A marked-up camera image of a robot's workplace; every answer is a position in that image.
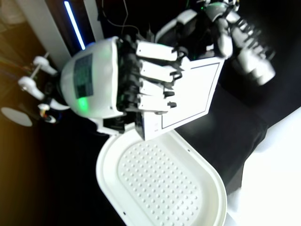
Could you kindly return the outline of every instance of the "small screen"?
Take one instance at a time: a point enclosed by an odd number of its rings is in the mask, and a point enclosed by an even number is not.
[[[77,99],[93,95],[92,54],[75,61],[73,79]]]

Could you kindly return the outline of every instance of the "white plastic basket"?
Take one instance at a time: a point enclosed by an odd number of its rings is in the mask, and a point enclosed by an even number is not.
[[[100,151],[98,184],[128,226],[222,226],[227,195],[216,170],[174,130],[143,141],[132,129]]]

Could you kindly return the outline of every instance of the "thin wire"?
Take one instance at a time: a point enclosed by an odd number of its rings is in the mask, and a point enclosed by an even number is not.
[[[105,14],[105,12],[104,12],[104,9],[103,9],[103,16],[107,19],[107,21],[108,21],[111,25],[113,25],[113,26],[115,26],[115,27],[133,27],[133,28],[135,28],[135,29],[138,31],[138,34],[140,34],[140,31],[139,31],[138,27],[136,27],[136,26],[134,26],[134,25],[118,25],[118,24],[115,24],[115,23],[111,22],[111,21],[108,19],[108,17],[106,16],[106,14]]]
[[[127,11],[127,4],[126,4],[126,0],[123,0],[123,4],[124,4],[124,8],[126,9],[126,18],[124,19],[124,22],[123,22],[123,27],[122,27],[122,30],[121,30],[121,34],[123,33],[123,29],[124,29],[124,25],[126,24],[126,21],[127,21],[127,17],[128,17],[128,11]]]

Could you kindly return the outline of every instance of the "robotic hand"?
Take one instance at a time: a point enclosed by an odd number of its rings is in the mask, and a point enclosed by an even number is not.
[[[261,32],[238,15],[239,1],[198,2],[203,4],[198,6],[200,12],[188,9],[181,13],[158,32],[156,42],[171,46],[180,44],[189,51],[196,49],[193,58],[231,58],[239,73],[250,75],[259,85],[271,80],[275,71],[270,60],[275,52],[264,47],[258,39]],[[200,42],[204,43],[206,32],[210,33],[211,42],[206,49],[198,48]]]
[[[189,9],[170,21],[155,42],[129,36],[101,40],[73,56],[60,74],[37,57],[32,76],[18,83],[42,102],[46,122],[56,121],[46,113],[50,109],[70,108],[100,133],[116,135],[135,122],[143,139],[154,138],[208,113],[225,59],[231,57],[260,85],[275,75],[273,55],[237,14],[238,2],[203,3],[201,12]],[[44,93],[37,88],[33,77],[39,69],[59,78],[63,101],[54,98],[55,85]]]

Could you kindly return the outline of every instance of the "blue light strip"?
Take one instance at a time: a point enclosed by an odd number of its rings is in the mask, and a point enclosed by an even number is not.
[[[83,39],[81,38],[81,35],[80,35],[80,32],[79,32],[79,28],[77,27],[77,24],[76,24],[76,22],[75,22],[74,15],[73,15],[73,13],[72,13],[70,4],[69,4],[68,1],[64,1],[64,4],[65,4],[65,7],[66,7],[66,9],[67,9],[68,15],[69,15],[69,17],[70,17],[71,23],[72,23],[72,25],[73,25],[74,31],[75,31],[75,33],[76,33],[77,39],[79,40],[81,49],[84,50],[84,49],[86,49],[86,47],[85,47],[85,44],[84,44],[84,42],[83,42]]]

